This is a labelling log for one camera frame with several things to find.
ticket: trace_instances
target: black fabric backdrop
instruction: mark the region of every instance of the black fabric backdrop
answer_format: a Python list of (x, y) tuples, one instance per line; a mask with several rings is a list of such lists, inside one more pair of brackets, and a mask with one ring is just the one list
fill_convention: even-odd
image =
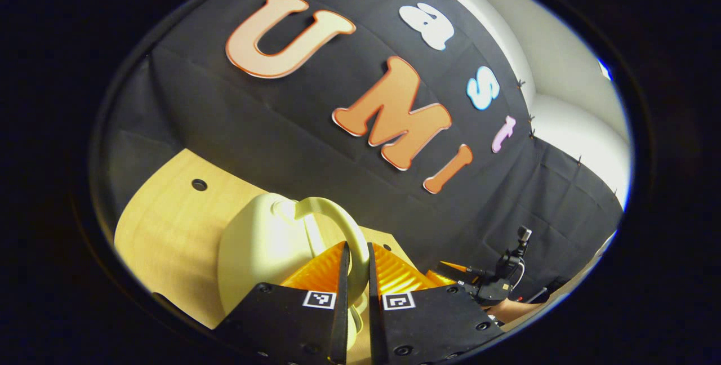
[[(357, 30), (332, 39), (288, 77), (250, 77), (225, 55), (228, 36), (265, 0), (208, 0), (137, 62), (103, 116), (101, 148), (93, 150), (108, 227), (115, 228), (147, 178), (188, 148), (265, 190), (339, 203), (359, 224), (394, 234), (422, 271), (438, 260), (492, 268), (515, 246), (523, 224), (534, 232), (524, 280), (512, 297), (572, 277), (615, 231), (622, 210), (611, 190), (574, 158), (528, 135), (528, 111), (508, 61), (456, 0), (305, 1), (309, 10), (268, 31), (261, 50), (283, 49), (319, 9), (348, 17)], [(400, 6), (419, 2), (455, 26), (446, 50), (428, 47), (398, 16)], [(391, 55), (407, 60), (422, 79), (413, 109), (437, 101), (453, 118), (405, 172), (330, 118), (382, 77)], [(501, 87), (484, 111), (465, 95), (481, 65)], [(517, 121), (514, 134), (492, 154), (507, 115)], [(472, 164), (438, 195), (426, 192), (422, 181), (460, 144), (471, 147)]]

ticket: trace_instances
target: mug handle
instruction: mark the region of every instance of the mug handle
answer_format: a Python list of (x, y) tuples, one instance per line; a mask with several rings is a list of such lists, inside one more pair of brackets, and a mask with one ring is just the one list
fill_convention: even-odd
[(350, 260), (353, 266), (348, 273), (348, 306), (363, 294), (368, 283), (368, 266), (371, 254), (363, 233), (358, 228), (353, 217), (326, 198), (305, 198), (296, 203), (296, 220), (303, 219), (311, 213), (327, 216), (340, 227), (350, 248)]

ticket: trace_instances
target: wooden table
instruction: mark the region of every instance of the wooden table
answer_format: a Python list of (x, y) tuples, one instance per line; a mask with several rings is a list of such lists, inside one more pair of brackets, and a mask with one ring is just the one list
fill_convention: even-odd
[[(194, 189), (195, 179), (203, 180), (207, 190)], [(115, 247), (149, 292), (162, 294), (188, 316), (215, 328), (226, 316), (216, 275), (221, 233), (262, 193), (266, 191), (184, 149), (128, 203), (115, 230)], [(333, 221), (321, 215), (315, 219), (327, 247), (345, 239)], [(391, 234), (360, 229), (367, 241), (389, 245), (395, 255), (413, 265)], [(364, 326), (348, 352), (348, 363), (371, 362), (368, 309), (361, 317)]]

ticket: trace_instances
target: orange letter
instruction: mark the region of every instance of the orange letter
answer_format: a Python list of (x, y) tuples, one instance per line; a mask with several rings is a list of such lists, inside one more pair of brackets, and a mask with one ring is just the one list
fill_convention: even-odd
[(442, 170), (423, 181), (423, 188), (435, 195), (443, 189), (443, 185), (445, 185), (446, 182), (453, 177), (453, 175), (458, 173), (462, 167), (465, 167), (472, 161), (473, 153), (471, 152), (471, 148), (466, 146), (466, 144), (461, 144), (461, 147), (458, 148), (458, 154), (456, 154), (456, 156), (453, 157), (453, 159), (448, 162)]
[(352, 34), (355, 24), (340, 14), (319, 10), (315, 22), (305, 29), (288, 47), (275, 55), (263, 54), (258, 41), (273, 26), (291, 13), (306, 10), (302, 0), (267, 0), (265, 6), (252, 14), (230, 35), (226, 54), (230, 62), (258, 78), (282, 78), (303, 65), (311, 55), (337, 34)]
[(451, 126), (451, 115), (438, 103), (410, 111), (420, 85), (418, 72), (401, 57), (392, 56), (387, 63), (388, 72), (381, 80), (350, 108), (335, 109), (332, 118), (343, 130), (360, 137), (368, 132), (368, 120), (378, 113), (368, 144), (377, 146), (402, 136), (383, 146), (381, 155), (404, 171), (428, 141)]

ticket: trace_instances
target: letter m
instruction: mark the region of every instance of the letter m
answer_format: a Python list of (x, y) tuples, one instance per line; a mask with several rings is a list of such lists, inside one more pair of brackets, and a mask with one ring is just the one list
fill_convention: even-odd
[(378, 146), (386, 161), (399, 170), (410, 168), (411, 160), (436, 134), (451, 126), (451, 114), (438, 103), (411, 111), (418, 93), (420, 77), (401, 57), (387, 60), (388, 72), (347, 109), (333, 112), (333, 121), (353, 136), (368, 132), (368, 120), (378, 113), (368, 144)]

